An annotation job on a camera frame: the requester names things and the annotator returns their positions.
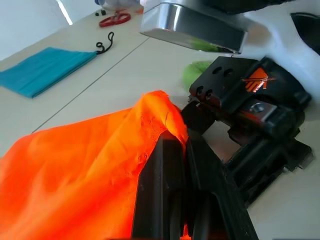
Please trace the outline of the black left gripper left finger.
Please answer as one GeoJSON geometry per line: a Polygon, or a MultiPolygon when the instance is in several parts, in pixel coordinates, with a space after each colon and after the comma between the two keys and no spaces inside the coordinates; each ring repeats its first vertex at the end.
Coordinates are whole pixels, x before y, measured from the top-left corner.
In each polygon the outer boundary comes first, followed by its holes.
{"type": "Polygon", "coordinates": [[[172,134],[162,133],[139,174],[131,238],[180,239],[185,187],[182,145],[172,134]]]}

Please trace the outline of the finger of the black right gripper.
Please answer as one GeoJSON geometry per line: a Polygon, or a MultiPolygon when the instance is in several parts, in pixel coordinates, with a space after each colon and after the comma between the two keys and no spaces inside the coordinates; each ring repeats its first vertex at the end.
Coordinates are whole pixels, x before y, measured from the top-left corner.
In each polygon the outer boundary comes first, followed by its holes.
{"type": "Polygon", "coordinates": [[[291,139],[284,143],[262,136],[230,134],[240,148],[225,164],[249,207],[282,173],[304,168],[313,160],[310,146],[291,139]]]}
{"type": "Polygon", "coordinates": [[[191,101],[181,111],[185,125],[201,136],[219,119],[221,110],[207,104],[191,101]]]}

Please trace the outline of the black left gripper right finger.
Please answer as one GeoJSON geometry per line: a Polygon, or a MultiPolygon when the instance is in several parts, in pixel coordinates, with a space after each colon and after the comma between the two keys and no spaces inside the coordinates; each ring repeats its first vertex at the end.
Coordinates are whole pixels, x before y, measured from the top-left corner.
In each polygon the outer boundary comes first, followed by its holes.
{"type": "Polygon", "coordinates": [[[258,235],[226,166],[197,132],[189,130],[186,156],[192,182],[194,240],[256,240],[258,235]]]}

